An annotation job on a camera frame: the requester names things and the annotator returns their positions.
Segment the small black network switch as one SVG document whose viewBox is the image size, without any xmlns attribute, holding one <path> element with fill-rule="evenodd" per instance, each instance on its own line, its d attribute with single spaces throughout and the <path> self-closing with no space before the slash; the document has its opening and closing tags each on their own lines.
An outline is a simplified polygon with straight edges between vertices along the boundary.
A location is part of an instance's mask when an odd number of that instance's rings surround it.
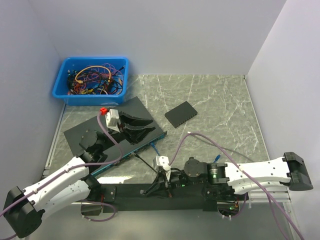
<svg viewBox="0 0 320 240">
<path fill-rule="evenodd" d="M 197 114 L 198 112 L 192 107 L 192 105 L 188 101 L 185 101 L 166 112 L 164 116 L 174 128 L 178 128 Z"/>
</svg>

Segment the large black network switch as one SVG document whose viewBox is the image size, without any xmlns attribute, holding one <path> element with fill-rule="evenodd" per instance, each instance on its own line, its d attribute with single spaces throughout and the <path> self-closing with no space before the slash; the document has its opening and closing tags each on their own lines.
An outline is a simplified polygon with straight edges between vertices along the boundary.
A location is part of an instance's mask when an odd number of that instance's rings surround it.
<svg viewBox="0 0 320 240">
<path fill-rule="evenodd" d="M 80 157 L 85 163 L 96 163 L 95 166 L 89 167 L 92 176 L 111 168 L 113 165 L 121 162 L 119 158 L 128 157 L 130 154 L 138 152 L 167 134 L 156 123 L 147 108 L 143 105 L 138 97 L 127 100 L 125 103 L 112 107 L 118 110 L 118 113 L 125 112 L 131 116 L 145 119 L 152 119 L 153 122 L 145 127 L 155 127 L 138 144 L 130 144 L 126 140 L 120 143 L 110 135 L 110 130 L 106 126 L 106 119 L 92 117 L 64 132 L 64 136 L 71 149 L 74 157 Z"/>
</svg>

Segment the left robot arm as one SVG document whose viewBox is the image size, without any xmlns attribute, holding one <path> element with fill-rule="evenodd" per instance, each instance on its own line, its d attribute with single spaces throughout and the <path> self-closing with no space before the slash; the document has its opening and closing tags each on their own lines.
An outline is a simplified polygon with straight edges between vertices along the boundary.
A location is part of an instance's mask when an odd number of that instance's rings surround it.
<svg viewBox="0 0 320 240">
<path fill-rule="evenodd" d="M 7 193 L 0 215 L 9 223 L 16 237 L 23 239 L 29 236 L 45 217 L 73 202 L 97 200 L 101 185 L 92 172 L 108 165 L 104 151 L 116 147 L 120 155 L 110 164 L 117 163 L 124 156 L 121 141 L 138 144 L 155 129 L 152 119 L 116 109 L 101 108 L 97 122 L 100 130 L 87 129 L 82 134 L 80 152 L 67 164 L 33 185 L 24 189 L 15 186 Z"/>
</svg>

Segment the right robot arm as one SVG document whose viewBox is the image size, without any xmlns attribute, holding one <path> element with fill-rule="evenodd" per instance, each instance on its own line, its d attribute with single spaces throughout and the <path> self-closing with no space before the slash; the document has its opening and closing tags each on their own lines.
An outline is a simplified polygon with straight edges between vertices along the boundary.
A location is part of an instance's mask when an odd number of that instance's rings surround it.
<svg viewBox="0 0 320 240">
<path fill-rule="evenodd" d="M 199 132 L 188 132 L 179 142 L 174 157 L 188 136 L 199 136 L 220 149 L 230 160 L 227 163 L 200 162 L 191 157 L 184 165 L 183 175 L 191 182 L 209 183 L 220 187 L 220 195 L 230 200 L 256 189 L 284 185 L 291 191 L 309 191 L 314 187 L 309 177 L 305 161 L 294 152 L 285 152 L 282 157 L 273 160 L 236 163 L 219 144 Z"/>
</svg>

